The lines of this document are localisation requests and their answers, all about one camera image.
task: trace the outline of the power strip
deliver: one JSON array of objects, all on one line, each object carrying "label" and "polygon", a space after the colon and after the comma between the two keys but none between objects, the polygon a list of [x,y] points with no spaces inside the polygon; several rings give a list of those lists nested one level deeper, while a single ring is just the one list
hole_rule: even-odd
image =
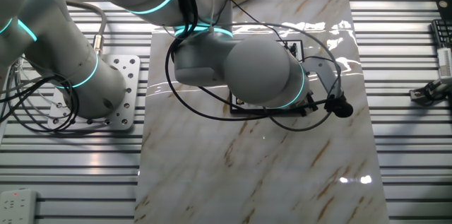
[{"label": "power strip", "polygon": [[33,224],[36,192],[30,189],[5,191],[0,194],[0,224]]}]

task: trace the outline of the glowing blue light ring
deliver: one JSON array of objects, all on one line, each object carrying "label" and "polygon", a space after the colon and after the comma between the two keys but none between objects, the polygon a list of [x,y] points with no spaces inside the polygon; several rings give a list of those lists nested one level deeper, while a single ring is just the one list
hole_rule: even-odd
[{"label": "glowing blue light ring", "polygon": [[20,26],[22,29],[24,29],[24,31],[26,31],[26,33],[28,33],[29,36],[30,36],[34,41],[37,40],[37,37],[36,37],[36,35],[33,33],[33,31],[31,31],[31,30],[29,29],[29,27],[27,27],[24,23],[22,23],[21,20],[18,19],[18,20],[17,20],[17,24],[19,24],[19,26]]},{"label": "glowing blue light ring", "polygon": [[12,21],[13,21],[12,18],[9,19],[9,22],[6,24],[5,28],[3,28],[3,29],[0,30],[0,34],[1,34],[2,32],[4,32],[4,31],[7,29],[7,27],[11,24]]},{"label": "glowing blue light ring", "polygon": [[[209,27],[196,26],[194,31],[205,31],[208,29],[209,29]],[[180,29],[180,30],[176,31],[174,36],[180,35],[181,33],[183,33],[183,31],[184,31],[184,29]],[[223,28],[213,28],[213,31],[215,31],[217,33],[223,33],[223,34],[229,35],[230,37],[234,37],[233,34],[229,30],[225,30]]]},{"label": "glowing blue light ring", "polygon": [[[87,77],[83,82],[78,83],[78,84],[72,86],[72,88],[76,88],[76,87],[81,86],[81,85],[83,85],[84,83],[88,82],[88,80],[90,80],[90,79],[94,76],[94,73],[95,73],[96,70],[97,70],[97,65],[98,65],[98,64],[99,64],[99,56],[96,55],[96,66],[94,67],[93,72],[92,72],[92,73],[90,74],[90,76]],[[62,86],[55,86],[55,87],[60,88],[60,89],[64,89],[64,87],[62,87]]]},{"label": "glowing blue light ring", "polygon": [[159,6],[156,6],[155,8],[152,8],[152,9],[147,10],[147,11],[130,11],[130,10],[127,10],[127,11],[130,12],[130,13],[134,13],[136,15],[144,15],[144,14],[147,14],[147,13],[156,12],[157,10],[159,10],[159,9],[163,8],[164,6],[166,6],[170,1],[171,0],[164,0]]},{"label": "glowing blue light ring", "polygon": [[304,76],[304,69],[303,69],[303,66],[302,66],[301,63],[299,63],[299,67],[302,68],[303,83],[302,83],[302,87],[299,89],[299,93],[298,93],[297,97],[295,97],[295,99],[292,100],[292,101],[291,101],[289,104],[287,104],[287,105],[283,105],[282,107],[276,107],[277,109],[278,109],[278,108],[284,108],[284,107],[287,107],[287,106],[291,105],[291,104],[292,104],[293,102],[295,102],[295,100],[297,100],[297,98],[302,94],[302,91],[303,91],[303,88],[304,88],[304,79],[306,78],[306,76]]}]

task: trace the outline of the bolt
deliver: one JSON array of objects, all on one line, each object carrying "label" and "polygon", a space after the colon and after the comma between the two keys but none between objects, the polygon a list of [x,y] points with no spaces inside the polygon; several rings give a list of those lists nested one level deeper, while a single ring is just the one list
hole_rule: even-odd
[{"label": "bolt", "polygon": [[448,5],[447,2],[445,2],[445,1],[440,1],[439,2],[439,6],[442,7],[442,8],[447,8],[447,5]]}]

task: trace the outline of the metal mounting plate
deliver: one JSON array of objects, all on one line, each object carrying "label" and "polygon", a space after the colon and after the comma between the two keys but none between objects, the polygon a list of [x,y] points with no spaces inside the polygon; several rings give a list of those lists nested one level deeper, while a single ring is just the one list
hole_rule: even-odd
[{"label": "metal mounting plate", "polygon": [[[125,131],[133,126],[133,118],[135,117],[136,94],[138,92],[138,74],[140,72],[140,58],[136,55],[102,55],[102,59],[114,67],[116,67],[126,80],[126,87],[131,89],[130,93],[126,93],[122,103],[111,114],[99,119],[87,120],[82,117],[76,118],[76,123],[72,124],[69,131]],[[55,89],[53,101],[55,103],[64,103],[63,95],[59,90]],[[57,107],[52,104],[50,107],[50,115],[53,117],[64,116],[69,113],[69,108]],[[48,119],[49,128],[55,129],[62,125],[65,119]]]}]

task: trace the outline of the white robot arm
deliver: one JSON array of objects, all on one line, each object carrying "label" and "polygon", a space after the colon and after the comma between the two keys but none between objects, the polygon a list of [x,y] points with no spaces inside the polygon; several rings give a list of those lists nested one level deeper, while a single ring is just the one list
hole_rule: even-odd
[{"label": "white robot arm", "polygon": [[[300,64],[277,42],[234,40],[230,0],[108,1],[149,23],[174,28],[177,38],[169,54],[180,83],[199,87],[226,84],[249,104],[289,110],[309,97],[307,72],[315,71],[327,92],[331,89],[324,102],[327,111],[338,117],[352,114],[340,80],[329,66],[319,65],[325,61],[311,59]],[[4,69],[25,53],[43,76],[53,71],[70,78],[80,98],[79,115],[84,118],[103,117],[121,103],[125,93],[122,75],[99,59],[71,20],[64,0],[0,3],[13,3],[0,11],[0,64]],[[210,21],[212,13],[215,23]]]}]

